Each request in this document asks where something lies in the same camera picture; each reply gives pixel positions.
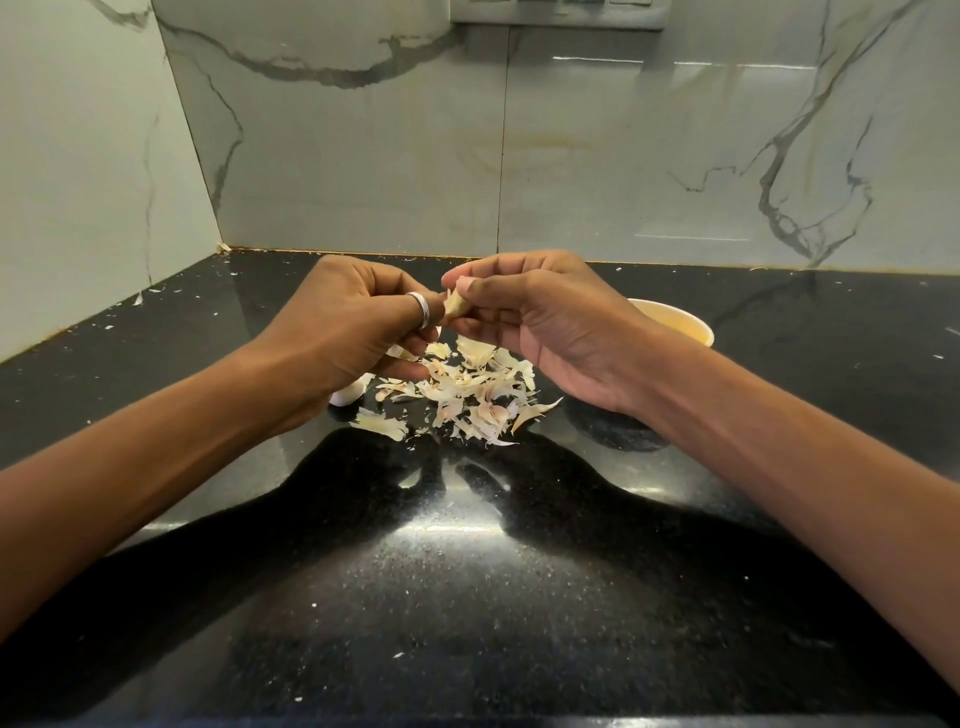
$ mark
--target tiled wall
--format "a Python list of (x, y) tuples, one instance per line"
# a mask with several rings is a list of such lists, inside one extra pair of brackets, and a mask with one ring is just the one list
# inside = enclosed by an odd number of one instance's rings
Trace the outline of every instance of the tiled wall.
[(960, 271), (953, 0), (674, 0), (660, 34), (155, 6), (233, 245)]
[(0, 4), (0, 361), (219, 240), (149, 3)]

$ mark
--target forearm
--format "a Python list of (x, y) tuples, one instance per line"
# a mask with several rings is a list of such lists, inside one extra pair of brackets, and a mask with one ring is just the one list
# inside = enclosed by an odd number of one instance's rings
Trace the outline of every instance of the forearm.
[(960, 688), (960, 486), (682, 336), (636, 340), (632, 414), (746, 492)]
[(0, 639), (286, 414), (233, 356), (0, 473)]

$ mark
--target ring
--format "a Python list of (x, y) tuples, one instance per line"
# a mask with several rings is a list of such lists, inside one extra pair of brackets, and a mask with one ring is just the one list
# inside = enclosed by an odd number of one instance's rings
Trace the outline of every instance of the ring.
[(426, 298), (422, 294), (417, 293), (417, 291), (407, 291), (407, 296), (413, 296), (417, 299), (417, 303), (420, 304), (420, 311), (423, 312), (423, 321), (420, 323), (420, 328), (427, 328), (430, 326), (430, 304), (426, 302)]

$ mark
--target wall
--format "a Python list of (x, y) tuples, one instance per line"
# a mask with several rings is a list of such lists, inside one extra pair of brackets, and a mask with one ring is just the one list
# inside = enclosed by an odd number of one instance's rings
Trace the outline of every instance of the wall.
[(232, 245), (960, 271), (952, 0), (674, 0), (662, 34), (156, 10)]
[(219, 241), (147, 0), (0, 6), (0, 360)]

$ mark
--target glossy black surface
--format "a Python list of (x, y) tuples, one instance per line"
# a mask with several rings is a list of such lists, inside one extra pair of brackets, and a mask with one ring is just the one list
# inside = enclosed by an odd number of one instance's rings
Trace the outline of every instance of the glossy black surface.
[[(315, 259), (211, 258), (0, 366), (0, 459), (248, 340)], [(428, 285), (451, 264), (388, 261)], [(960, 280), (598, 270), (960, 474)], [(396, 444), (351, 414), (252, 451), (48, 603), (0, 647), (0, 722), (956, 715), (829, 569), (634, 423), (565, 400), (520, 446), (480, 449)]]

